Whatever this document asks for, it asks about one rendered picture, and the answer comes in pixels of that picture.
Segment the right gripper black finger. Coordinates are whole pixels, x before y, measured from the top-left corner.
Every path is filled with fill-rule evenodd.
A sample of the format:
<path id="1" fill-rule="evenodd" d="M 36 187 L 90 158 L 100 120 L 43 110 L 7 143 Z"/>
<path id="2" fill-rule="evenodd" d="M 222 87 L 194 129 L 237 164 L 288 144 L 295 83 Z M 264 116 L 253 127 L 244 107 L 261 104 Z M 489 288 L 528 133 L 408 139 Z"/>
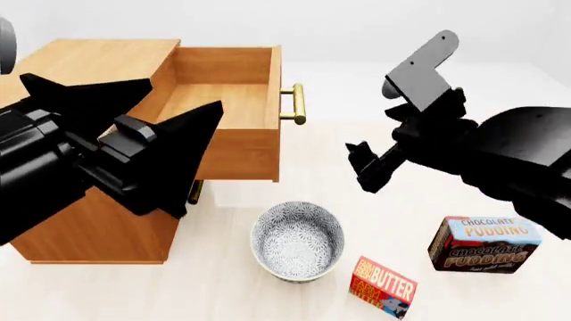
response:
<path id="1" fill-rule="evenodd" d="M 403 103 L 401 105 L 387 109 L 385 111 L 385 115 L 389 119 L 394 119 L 400 122 L 402 125 L 405 125 L 418 122 L 420 111 L 411 103 Z"/>
<path id="2" fill-rule="evenodd" d="M 346 143 L 345 147 L 349 153 L 348 160 L 364 192 L 379 192 L 390 181 L 393 172 L 406 161 L 398 144 L 381 156 L 372 152 L 367 141 L 359 144 Z"/>

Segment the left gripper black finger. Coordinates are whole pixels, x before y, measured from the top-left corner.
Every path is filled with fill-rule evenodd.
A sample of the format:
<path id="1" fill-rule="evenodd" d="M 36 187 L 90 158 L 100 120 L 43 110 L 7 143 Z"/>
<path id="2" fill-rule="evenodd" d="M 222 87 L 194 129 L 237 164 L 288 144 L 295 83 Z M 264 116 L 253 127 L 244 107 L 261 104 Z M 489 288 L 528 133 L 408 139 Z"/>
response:
<path id="1" fill-rule="evenodd" d="M 29 93 L 27 109 L 59 115 L 65 130 L 84 138 L 97 138 L 116 117 L 127 114 L 151 93 L 151 79 L 129 79 L 89 85 L 65 86 L 36 74 L 20 75 Z"/>
<path id="2" fill-rule="evenodd" d="M 214 101 L 152 125 L 157 139 L 136 175 L 152 210 L 186 215 L 196 173 L 223 114 L 223 103 Z"/>

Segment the open wooden drawer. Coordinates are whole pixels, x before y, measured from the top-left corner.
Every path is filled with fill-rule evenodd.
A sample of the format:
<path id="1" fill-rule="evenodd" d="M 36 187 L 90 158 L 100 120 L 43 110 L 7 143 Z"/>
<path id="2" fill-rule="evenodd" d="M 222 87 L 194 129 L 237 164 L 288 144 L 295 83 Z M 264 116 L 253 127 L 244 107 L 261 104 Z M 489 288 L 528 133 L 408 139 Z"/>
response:
<path id="1" fill-rule="evenodd" d="M 158 123 L 206 103 L 224 114 L 196 174 L 206 180 L 279 180 L 280 47 L 175 47 L 131 116 Z"/>

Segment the wooden cabinet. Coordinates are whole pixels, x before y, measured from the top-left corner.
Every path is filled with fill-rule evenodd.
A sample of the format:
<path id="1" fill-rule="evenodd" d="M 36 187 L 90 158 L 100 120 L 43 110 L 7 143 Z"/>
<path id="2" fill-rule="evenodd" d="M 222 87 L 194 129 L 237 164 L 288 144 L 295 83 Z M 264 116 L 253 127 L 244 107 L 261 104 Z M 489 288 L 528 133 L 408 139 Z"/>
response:
<path id="1" fill-rule="evenodd" d="M 177 84 L 173 54 L 179 39 L 55 39 L 0 77 L 0 107 L 28 95 L 27 72 L 62 85 L 148 78 L 153 91 L 128 113 L 158 122 Z M 11 242 L 33 264 L 162 264 L 178 228 L 162 210 L 135 216 L 99 189 Z"/>

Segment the red butter box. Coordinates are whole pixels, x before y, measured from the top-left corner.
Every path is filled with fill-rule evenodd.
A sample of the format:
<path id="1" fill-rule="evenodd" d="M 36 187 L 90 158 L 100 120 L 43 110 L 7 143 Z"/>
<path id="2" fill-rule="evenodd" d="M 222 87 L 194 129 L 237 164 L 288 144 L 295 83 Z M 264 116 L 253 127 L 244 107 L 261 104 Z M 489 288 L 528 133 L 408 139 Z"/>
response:
<path id="1" fill-rule="evenodd" d="M 403 320 L 417 288 L 416 281 L 366 256 L 360 256 L 352 271 L 349 293 Z"/>

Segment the patterned white ceramic bowl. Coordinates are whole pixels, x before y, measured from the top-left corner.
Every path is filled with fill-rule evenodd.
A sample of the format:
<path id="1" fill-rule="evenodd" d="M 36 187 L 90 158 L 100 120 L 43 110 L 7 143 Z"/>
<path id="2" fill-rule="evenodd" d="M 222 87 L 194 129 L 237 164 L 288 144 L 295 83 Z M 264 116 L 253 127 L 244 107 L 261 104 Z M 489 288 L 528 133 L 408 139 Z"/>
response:
<path id="1" fill-rule="evenodd" d="M 253 222 L 250 247 L 257 263 L 278 280 L 306 284 L 331 272 L 345 246 L 338 218 L 312 202 L 281 202 Z"/>

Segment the chocolate pudding box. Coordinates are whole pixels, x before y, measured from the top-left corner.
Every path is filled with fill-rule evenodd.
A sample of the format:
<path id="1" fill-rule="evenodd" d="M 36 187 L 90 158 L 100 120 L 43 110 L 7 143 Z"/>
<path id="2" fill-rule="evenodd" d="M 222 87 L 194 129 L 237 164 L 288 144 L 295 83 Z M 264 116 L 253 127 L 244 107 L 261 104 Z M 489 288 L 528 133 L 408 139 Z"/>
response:
<path id="1" fill-rule="evenodd" d="M 512 274 L 541 245 L 526 218 L 447 216 L 427 248 L 434 269 Z"/>

